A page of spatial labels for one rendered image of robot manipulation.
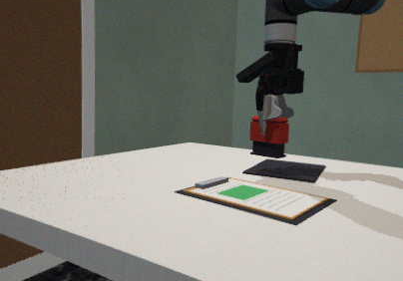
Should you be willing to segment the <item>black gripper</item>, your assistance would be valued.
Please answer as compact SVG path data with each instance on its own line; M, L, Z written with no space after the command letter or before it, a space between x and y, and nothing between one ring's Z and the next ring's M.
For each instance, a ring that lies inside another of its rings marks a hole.
M266 133L266 121L293 117L294 111L286 105L283 94L303 93L304 79L304 71L297 69L298 51L302 51L302 45L268 43L264 45L264 51L271 51L273 62L261 70L255 95L263 137Z

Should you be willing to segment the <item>red and black self-inking stamp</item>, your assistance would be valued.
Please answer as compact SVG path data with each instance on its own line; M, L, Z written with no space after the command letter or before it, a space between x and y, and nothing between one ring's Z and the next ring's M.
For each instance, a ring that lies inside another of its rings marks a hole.
M282 158L284 154L284 144L288 142L289 124L287 118L278 118L266 121L265 137L261 134L258 116L252 117L250 122L250 141L253 141L252 152L250 154Z

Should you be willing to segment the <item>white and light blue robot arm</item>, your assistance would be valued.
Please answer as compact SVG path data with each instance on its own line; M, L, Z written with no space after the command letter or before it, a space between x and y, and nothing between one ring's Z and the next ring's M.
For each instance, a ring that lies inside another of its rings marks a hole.
M295 43L297 15L311 11L367 15L378 11L383 6L384 1L385 0L266 0L263 43ZM272 62L273 58L271 52L268 52L236 74L238 82L251 82L259 77L261 70L269 66Z

